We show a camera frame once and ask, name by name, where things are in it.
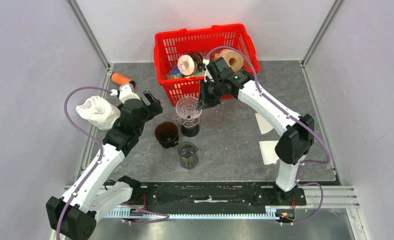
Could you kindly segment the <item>clear glass coffee dripper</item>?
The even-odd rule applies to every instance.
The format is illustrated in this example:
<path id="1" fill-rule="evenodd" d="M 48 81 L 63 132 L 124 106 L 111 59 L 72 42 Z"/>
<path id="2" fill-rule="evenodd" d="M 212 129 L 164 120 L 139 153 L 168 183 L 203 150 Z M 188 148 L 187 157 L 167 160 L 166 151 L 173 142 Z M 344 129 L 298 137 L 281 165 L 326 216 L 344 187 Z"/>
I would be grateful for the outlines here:
<path id="1" fill-rule="evenodd" d="M 175 106 L 175 120 L 193 121 L 200 117 L 202 109 L 198 107 L 198 99 L 193 96 L 181 98 Z"/>

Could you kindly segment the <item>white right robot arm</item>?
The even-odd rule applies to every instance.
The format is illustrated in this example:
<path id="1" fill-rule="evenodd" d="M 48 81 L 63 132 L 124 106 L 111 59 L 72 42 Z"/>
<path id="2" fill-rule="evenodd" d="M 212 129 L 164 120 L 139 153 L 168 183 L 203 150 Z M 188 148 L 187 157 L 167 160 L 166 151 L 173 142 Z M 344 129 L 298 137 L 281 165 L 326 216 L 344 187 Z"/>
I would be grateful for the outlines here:
<path id="1" fill-rule="evenodd" d="M 254 74 L 243 68 L 233 71 L 222 57 L 214 61 L 205 59 L 203 66 L 205 73 L 200 81 L 198 109 L 215 107 L 220 104 L 221 97 L 231 95 L 255 110 L 280 136 L 275 146 L 280 166 L 273 198 L 278 204 L 287 204 L 294 196 L 292 190 L 297 185 L 298 165 L 314 143 L 313 117 L 301 116 L 286 108 L 260 87 Z"/>

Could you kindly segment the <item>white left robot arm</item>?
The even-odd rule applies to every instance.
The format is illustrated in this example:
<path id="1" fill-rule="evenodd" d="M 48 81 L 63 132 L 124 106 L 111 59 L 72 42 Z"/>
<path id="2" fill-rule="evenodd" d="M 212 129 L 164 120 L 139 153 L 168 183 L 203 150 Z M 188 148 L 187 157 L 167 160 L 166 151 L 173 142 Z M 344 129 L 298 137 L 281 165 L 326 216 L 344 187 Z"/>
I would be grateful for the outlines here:
<path id="1" fill-rule="evenodd" d="M 97 195 L 111 172 L 125 159 L 139 141 L 146 122 L 163 112 L 160 100 L 150 91 L 143 93 L 146 104 L 134 92 L 121 90 L 123 102 L 112 129 L 99 145 L 99 152 L 90 166 L 61 197 L 51 197 L 46 203 L 50 226 L 56 239 L 65 236 L 72 240 L 89 239 L 96 224 L 118 205 L 141 200 L 140 182 L 125 176 L 112 189 Z"/>

